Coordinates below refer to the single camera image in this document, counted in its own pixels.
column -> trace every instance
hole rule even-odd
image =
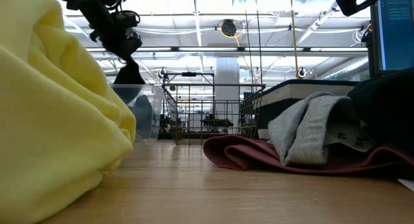
[[[217,84],[238,84],[239,63],[237,62],[237,58],[217,58],[214,75],[215,83]],[[228,133],[236,134],[239,122],[240,87],[215,86],[215,100],[216,119],[228,119],[234,125],[233,129],[228,128]]]

clear bin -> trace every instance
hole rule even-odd
[[[164,92],[154,85],[112,85],[136,118],[136,141],[157,140]]]

gray cloth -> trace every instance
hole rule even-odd
[[[357,121],[350,98],[319,92],[289,107],[268,124],[270,138],[283,165],[327,162],[328,149],[323,142],[333,109],[341,121]]]

yellow cloth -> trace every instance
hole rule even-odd
[[[118,167],[135,118],[56,0],[0,0],[0,22],[0,223],[34,223]]]

ceiling light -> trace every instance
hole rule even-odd
[[[170,47],[141,47],[141,48],[138,48],[136,51],[137,52],[154,52],[154,51],[165,52],[165,51],[170,51],[170,50],[171,50]]]
[[[367,52],[367,48],[311,48],[311,52]]]
[[[107,52],[104,48],[86,48],[88,52]],[[136,50],[137,52],[165,52],[165,51],[171,51],[170,47],[141,47]]]
[[[181,52],[205,52],[205,51],[216,51],[216,52],[228,52],[237,51],[237,47],[179,47]]]
[[[86,48],[88,52],[106,52],[104,48]]]
[[[292,47],[250,47],[250,48],[246,48],[246,50],[249,51],[262,51],[262,52],[294,52],[295,48]],[[297,51],[303,51],[303,48],[296,48]]]

